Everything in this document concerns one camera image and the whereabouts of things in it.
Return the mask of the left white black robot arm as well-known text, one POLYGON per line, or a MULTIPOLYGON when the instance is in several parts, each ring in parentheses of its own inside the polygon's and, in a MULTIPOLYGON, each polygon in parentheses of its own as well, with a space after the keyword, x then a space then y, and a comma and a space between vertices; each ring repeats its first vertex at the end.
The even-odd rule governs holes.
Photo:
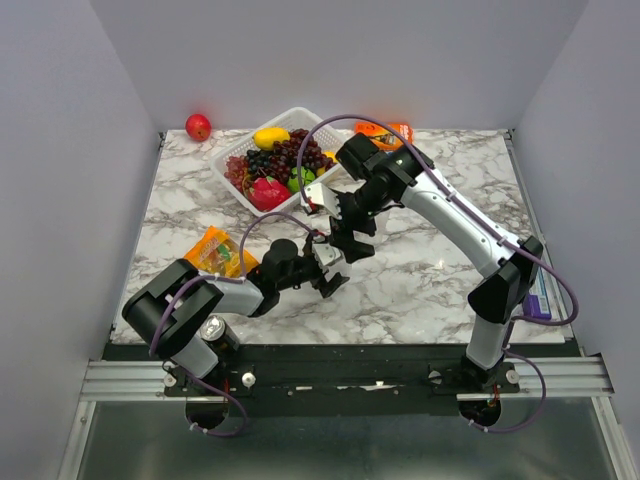
POLYGON ((122 317, 151 354, 188 371, 188 384, 209 395, 222 380, 218 350, 198 335, 210 315, 262 316, 277 305, 281 291, 304 283, 327 298, 348 280, 339 267, 344 261, 338 248, 312 239, 303 250, 291 240, 274 241, 243 280, 201 275, 179 259, 125 303, 122 317))

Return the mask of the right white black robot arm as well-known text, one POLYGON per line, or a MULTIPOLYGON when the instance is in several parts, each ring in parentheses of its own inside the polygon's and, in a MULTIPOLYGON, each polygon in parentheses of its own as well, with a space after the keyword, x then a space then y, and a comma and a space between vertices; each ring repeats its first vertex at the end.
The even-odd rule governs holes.
POLYGON ((541 242, 535 237, 520 241, 496 226, 448 186, 434 163, 414 147, 403 146, 387 154, 365 135, 357 134, 336 157, 362 183, 352 193, 336 193, 338 212, 330 220, 329 242, 347 263, 374 255, 373 246, 354 235, 374 235, 376 215, 396 202, 443 233, 482 276, 467 297, 476 317, 459 371, 467 389, 485 390, 496 380, 504 359, 512 312, 535 282, 543 253, 541 242))

